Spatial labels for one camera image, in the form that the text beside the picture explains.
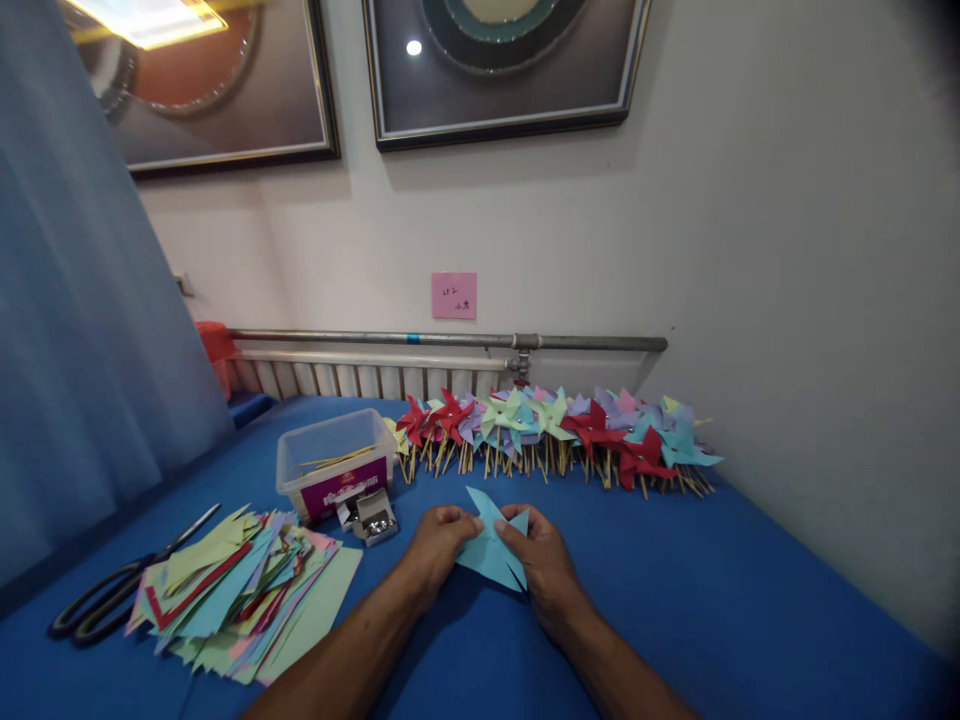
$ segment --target framed picture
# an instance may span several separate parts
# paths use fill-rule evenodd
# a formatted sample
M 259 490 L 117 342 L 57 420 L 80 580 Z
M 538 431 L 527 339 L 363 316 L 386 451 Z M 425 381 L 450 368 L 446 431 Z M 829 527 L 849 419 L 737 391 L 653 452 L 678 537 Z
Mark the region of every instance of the framed picture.
M 61 0 L 133 176 L 340 157 L 319 0 L 210 5 L 226 29 L 144 50 Z
M 650 0 L 363 0 L 383 151 L 622 123 Z

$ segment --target scissors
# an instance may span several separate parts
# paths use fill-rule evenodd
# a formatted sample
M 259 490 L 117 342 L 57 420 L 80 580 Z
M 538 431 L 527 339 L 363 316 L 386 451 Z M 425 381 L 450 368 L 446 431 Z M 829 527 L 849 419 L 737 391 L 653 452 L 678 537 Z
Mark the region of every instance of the scissors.
M 217 503 L 159 553 L 150 553 L 139 560 L 127 563 L 98 582 L 67 605 L 47 629 L 47 634 L 55 640 L 71 637 L 74 645 L 84 648 L 96 645 L 126 625 L 130 619 L 130 614 L 133 612 L 132 605 L 110 620 L 106 622 L 104 620 L 137 591 L 137 588 L 140 587 L 140 578 L 148 567 L 169 558 L 197 530 L 203 527 L 203 524 L 213 517 L 219 509 L 220 503 Z M 101 591 L 103 592 L 97 600 L 87 605 L 90 599 Z

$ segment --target black scissor handle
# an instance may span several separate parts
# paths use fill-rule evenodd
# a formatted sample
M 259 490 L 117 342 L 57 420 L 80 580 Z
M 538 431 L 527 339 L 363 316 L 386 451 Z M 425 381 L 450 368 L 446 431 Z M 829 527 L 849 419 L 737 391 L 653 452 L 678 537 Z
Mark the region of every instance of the black scissor handle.
M 47 634 L 56 640 L 73 635 L 74 644 L 84 647 L 99 642 L 114 632 L 127 622 L 133 608 L 113 618 L 109 623 L 109 632 L 107 625 L 99 628 L 97 625 L 136 592 L 141 574 L 153 562 L 154 557 L 150 554 L 128 563 L 98 582 L 64 608 L 47 629 Z M 102 595 L 96 602 L 90 602 L 101 592 Z

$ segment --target white wall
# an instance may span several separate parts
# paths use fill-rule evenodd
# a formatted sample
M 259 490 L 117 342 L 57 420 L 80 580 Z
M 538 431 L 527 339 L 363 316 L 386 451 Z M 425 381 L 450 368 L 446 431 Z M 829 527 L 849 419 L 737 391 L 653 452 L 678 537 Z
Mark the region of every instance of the white wall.
M 649 396 L 716 417 L 739 488 L 955 652 L 956 83 L 914 16 L 654 0 L 622 128 L 381 156 L 359 6 L 324 9 L 342 163 L 142 186 L 195 315 L 666 334 Z M 431 320 L 437 270 L 480 273 L 475 323 Z

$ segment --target transparent plastic container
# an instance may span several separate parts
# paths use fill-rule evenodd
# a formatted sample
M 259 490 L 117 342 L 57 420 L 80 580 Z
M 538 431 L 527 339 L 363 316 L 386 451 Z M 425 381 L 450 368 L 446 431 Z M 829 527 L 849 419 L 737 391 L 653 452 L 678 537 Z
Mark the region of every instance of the transparent plastic container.
M 367 447 L 349 460 L 310 471 L 309 463 Z M 304 525 L 313 525 L 336 512 L 338 497 L 391 484 L 396 452 L 393 433 L 371 408 L 291 430 L 277 444 L 277 492 L 290 498 Z

